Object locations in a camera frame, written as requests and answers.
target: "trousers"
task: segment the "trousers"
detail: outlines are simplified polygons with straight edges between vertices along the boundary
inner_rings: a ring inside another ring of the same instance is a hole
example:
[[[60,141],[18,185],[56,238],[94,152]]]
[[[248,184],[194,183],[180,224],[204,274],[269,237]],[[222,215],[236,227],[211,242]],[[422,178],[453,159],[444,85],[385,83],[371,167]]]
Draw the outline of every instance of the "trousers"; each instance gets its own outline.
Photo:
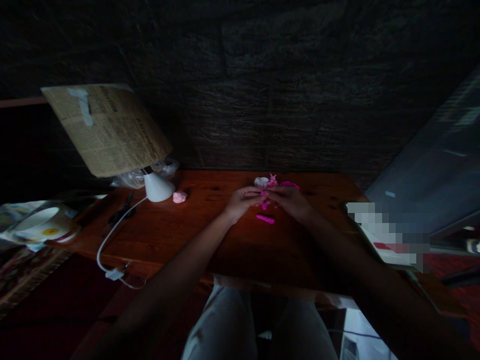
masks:
[[[271,330],[270,359],[338,359],[315,304],[286,299]],[[215,285],[182,360],[256,359],[250,293]]]

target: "white lamp base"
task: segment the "white lamp base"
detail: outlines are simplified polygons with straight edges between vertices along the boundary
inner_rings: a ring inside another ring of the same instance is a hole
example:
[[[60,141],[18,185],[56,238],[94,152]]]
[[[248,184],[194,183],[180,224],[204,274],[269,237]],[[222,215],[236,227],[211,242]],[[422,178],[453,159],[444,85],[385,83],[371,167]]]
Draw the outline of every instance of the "white lamp base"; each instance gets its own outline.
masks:
[[[156,172],[144,175],[146,198],[152,203],[167,200],[175,192],[175,185]]]

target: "white mug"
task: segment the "white mug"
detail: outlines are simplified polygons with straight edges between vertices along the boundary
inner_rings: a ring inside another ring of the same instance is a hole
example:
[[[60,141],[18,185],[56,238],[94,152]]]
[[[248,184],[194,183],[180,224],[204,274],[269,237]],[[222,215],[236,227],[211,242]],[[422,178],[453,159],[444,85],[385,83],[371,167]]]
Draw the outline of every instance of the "white mug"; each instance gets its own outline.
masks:
[[[58,207],[49,207],[27,217],[15,227],[14,232],[15,235],[34,242],[54,240],[64,243],[75,237],[80,229],[80,225]]]

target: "table lamp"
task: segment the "table lamp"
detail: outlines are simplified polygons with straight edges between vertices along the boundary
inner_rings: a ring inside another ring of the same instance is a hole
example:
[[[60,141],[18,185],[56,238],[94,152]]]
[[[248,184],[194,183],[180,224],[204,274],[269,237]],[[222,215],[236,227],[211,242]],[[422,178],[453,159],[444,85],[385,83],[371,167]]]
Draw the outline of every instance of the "table lamp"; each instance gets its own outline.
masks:
[[[150,167],[173,147],[126,84],[41,89],[90,172],[107,178],[143,169],[146,197],[161,202],[175,186]]]

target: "hand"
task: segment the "hand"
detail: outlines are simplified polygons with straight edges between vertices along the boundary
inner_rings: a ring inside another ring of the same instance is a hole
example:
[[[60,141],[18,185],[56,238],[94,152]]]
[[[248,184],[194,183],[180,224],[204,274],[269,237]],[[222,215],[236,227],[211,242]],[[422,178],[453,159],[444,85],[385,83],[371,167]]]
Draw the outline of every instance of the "hand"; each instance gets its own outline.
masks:
[[[277,202],[299,223],[304,223],[314,208],[294,186],[273,186],[265,189],[265,195]]]
[[[247,212],[249,207],[260,204],[267,198],[266,196],[260,196],[262,191],[262,189],[254,186],[242,187],[235,190],[231,194],[230,201],[223,210],[223,213],[235,224]]]

